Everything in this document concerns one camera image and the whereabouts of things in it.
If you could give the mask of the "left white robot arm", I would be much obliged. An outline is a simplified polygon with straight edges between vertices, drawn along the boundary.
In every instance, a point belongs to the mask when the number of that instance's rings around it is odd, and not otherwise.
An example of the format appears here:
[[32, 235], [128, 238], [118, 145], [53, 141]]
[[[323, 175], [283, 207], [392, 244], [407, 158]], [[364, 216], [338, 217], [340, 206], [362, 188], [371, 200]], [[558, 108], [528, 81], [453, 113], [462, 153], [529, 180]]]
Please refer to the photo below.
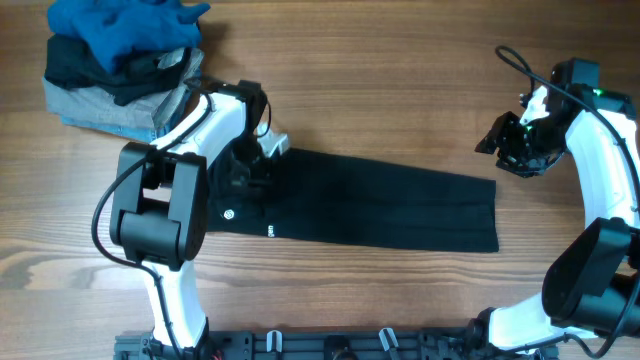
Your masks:
[[202, 76], [185, 84], [199, 96], [194, 111], [149, 144], [127, 144], [106, 192], [111, 241], [143, 271], [154, 316], [151, 331], [116, 338], [117, 359], [217, 358], [194, 259], [210, 215], [235, 220], [241, 201], [262, 199], [274, 159], [288, 148], [261, 121], [270, 103], [259, 83]]

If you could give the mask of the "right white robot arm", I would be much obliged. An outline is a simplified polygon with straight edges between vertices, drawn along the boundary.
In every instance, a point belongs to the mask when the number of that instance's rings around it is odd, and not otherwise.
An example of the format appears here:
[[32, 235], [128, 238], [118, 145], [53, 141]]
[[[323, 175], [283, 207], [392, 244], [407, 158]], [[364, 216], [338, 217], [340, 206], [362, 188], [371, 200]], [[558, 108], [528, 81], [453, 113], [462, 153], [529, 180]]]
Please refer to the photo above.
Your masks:
[[639, 155], [637, 111], [630, 96], [599, 85], [595, 62], [572, 58], [545, 79], [517, 53], [506, 63], [526, 75], [522, 115], [496, 119], [478, 153], [522, 178], [544, 174], [565, 154], [578, 171], [585, 229], [547, 271], [540, 293], [488, 309], [469, 324], [472, 356], [547, 357], [574, 341], [592, 359], [615, 341], [639, 335]]

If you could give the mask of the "black t-shirt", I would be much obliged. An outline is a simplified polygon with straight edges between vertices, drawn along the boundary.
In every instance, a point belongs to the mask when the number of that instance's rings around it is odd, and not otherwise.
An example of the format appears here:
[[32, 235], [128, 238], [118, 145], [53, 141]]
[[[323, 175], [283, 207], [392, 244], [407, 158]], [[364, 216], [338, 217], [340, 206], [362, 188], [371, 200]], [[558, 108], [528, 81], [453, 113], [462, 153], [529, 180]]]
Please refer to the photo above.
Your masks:
[[495, 253], [496, 183], [464, 175], [291, 149], [266, 178], [210, 171], [207, 229], [344, 245]]

